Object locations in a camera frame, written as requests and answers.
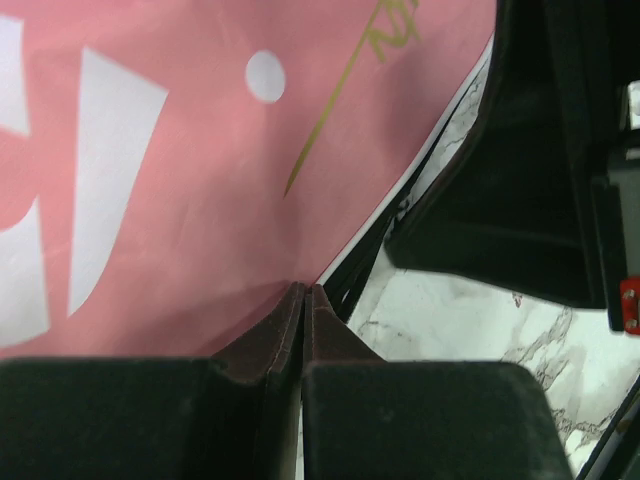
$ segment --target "pink surface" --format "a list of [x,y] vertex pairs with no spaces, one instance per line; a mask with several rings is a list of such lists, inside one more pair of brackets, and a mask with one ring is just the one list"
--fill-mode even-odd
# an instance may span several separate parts
[[[413,161],[493,30],[493,0],[421,0],[419,40],[383,45],[385,63],[365,43],[284,196],[377,4],[0,0],[0,15],[24,22],[30,124],[28,135],[0,126],[0,204],[8,206],[0,229],[10,231],[38,198],[49,324],[18,345],[4,341],[0,353],[209,354],[264,315],[289,282],[315,281]],[[385,12],[374,26],[392,32]],[[106,266],[74,310],[87,48],[167,93]],[[260,50],[286,75],[273,103],[245,82]],[[108,198],[100,208],[110,208]]]

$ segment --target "pink bag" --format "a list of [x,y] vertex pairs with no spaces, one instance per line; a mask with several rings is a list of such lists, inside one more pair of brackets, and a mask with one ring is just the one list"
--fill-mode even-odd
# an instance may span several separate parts
[[330,273],[433,143],[494,15],[0,0],[2,355],[211,354]]

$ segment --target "white dot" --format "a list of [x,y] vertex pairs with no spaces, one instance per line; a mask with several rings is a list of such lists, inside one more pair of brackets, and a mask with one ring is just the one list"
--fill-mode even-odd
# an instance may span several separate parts
[[273,103],[284,93],[284,69],[269,50],[260,50],[249,59],[244,76],[251,93],[262,102]]

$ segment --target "red component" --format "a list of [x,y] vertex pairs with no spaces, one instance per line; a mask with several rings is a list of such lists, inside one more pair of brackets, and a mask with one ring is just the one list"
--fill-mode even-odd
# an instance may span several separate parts
[[624,331],[631,335],[640,335],[640,277],[631,277],[620,282],[620,301],[622,302],[622,324]]

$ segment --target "white edge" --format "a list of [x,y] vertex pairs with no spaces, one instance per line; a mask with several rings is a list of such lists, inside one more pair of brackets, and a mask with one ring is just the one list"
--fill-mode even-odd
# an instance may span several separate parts
[[324,284],[329,279],[329,277],[333,274],[333,272],[335,272],[336,268],[338,268],[338,265],[340,265],[344,261],[347,255],[349,255],[349,252],[351,252],[351,250],[358,244],[358,242],[364,236],[364,234],[367,233],[367,231],[369,231],[369,229],[371,228],[371,225],[373,225],[373,222],[375,222],[376,219],[380,216],[380,214],[382,214],[383,210],[387,207],[387,205],[389,205],[391,200],[395,198],[395,196],[398,194],[400,189],[409,180],[411,175],[413,175],[413,173],[416,171],[416,169],[420,165],[420,161],[424,158],[424,156],[427,154],[429,149],[433,146],[436,139],[438,138],[438,135],[440,135],[440,132],[442,132],[442,130],[447,125],[447,121],[449,120],[451,115],[453,115],[453,112],[456,110],[456,107],[460,103],[460,100],[462,99],[462,97],[464,96],[468,88],[471,86],[471,83],[478,76],[478,73],[480,72],[480,69],[482,68],[482,66],[487,62],[487,60],[491,56],[492,46],[493,46],[493,35],[491,35],[491,38],[489,38],[489,41],[487,42],[487,45],[485,46],[484,51],[480,55],[480,58],[476,62],[476,65],[473,67],[471,72],[469,72],[469,75],[467,75],[467,78],[465,78],[465,80],[462,82],[457,92],[455,93],[455,95],[447,105],[447,108],[445,108],[444,112],[442,112],[442,115],[436,122],[435,127],[427,137],[427,140],[424,142],[424,145],[422,145],[422,148],[420,149],[416,157],[413,159],[409,167],[405,170],[404,174],[402,174],[402,176],[398,179],[398,181],[391,188],[391,190],[389,190],[389,192],[382,199],[380,204],[378,204],[377,208],[369,216],[366,222],[364,222],[362,227],[360,227],[360,229],[356,232],[356,234],[351,238],[349,243],[347,243],[347,245],[336,256],[336,258],[333,259],[333,261],[331,262],[331,264],[329,264],[329,266],[326,268],[324,273],[320,275],[320,278],[318,279],[317,283]]

